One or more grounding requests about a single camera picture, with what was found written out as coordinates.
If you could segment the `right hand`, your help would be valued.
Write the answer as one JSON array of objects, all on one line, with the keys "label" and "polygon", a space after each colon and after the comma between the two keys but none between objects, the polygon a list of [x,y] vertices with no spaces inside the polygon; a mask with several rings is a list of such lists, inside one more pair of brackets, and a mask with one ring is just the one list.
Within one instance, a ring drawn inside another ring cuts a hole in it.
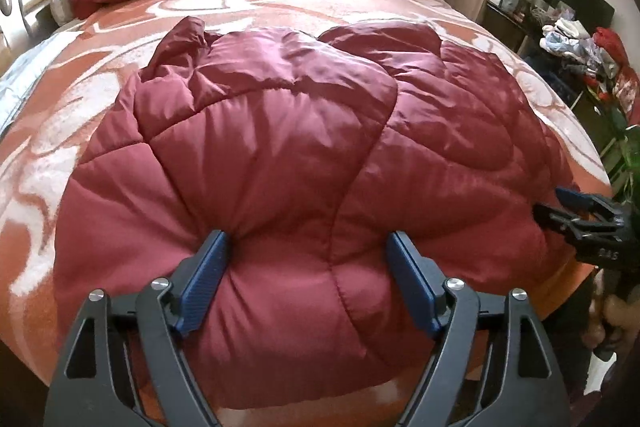
[{"label": "right hand", "polygon": [[604,323],[620,330],[611,338],[611,345],[617,358],[626,358],[639,335],[639,303],[627,303],[607,294],[603,271],[600,270],[593,279],[587,328],[582,333],[582,341],[589,349],[596,349],[605,340]]}]

